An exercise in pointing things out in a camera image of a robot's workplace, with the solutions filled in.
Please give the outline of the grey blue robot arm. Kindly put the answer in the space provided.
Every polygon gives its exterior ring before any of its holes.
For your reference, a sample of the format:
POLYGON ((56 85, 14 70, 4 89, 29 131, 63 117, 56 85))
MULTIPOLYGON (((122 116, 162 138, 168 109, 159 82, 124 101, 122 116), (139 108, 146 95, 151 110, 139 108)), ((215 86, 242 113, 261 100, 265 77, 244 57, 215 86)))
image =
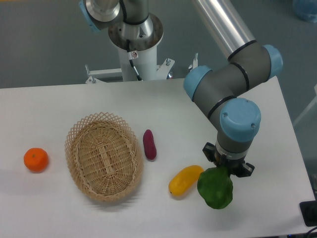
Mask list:
MULTIPOLYGON (((261 112, 241 96, 279 74, 282 56, 275 47, 256 41, 230 1, 195 0, 193 6, 228 60, 216 71, 193 66, 184 79, 187 95, 217 130, 216 143, 207 143, 203 152, 230 175, 249 177, 254 166, 245 157, 259 131, 261 112)), ((79 7, 93 31, 108 30, 120 54, 124 81, 159 78, 157 58, 143 56, 163 37, 162 23, 149 12, 148 1, 82 0, 79 7)))

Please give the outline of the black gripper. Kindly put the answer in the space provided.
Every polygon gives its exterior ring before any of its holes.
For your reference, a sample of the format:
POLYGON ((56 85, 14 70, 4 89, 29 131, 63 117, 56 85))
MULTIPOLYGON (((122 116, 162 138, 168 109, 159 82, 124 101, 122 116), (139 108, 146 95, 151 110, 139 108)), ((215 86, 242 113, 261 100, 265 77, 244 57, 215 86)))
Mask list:
POLYGON ((226 167, 229 175, 239 178, 250 177, 255 167, 245 162, 248 150, 241 153, 232 153, 223 149, 219 144, 213 145, 209 142, 202 149, 208 161, 217 167, 226 167))

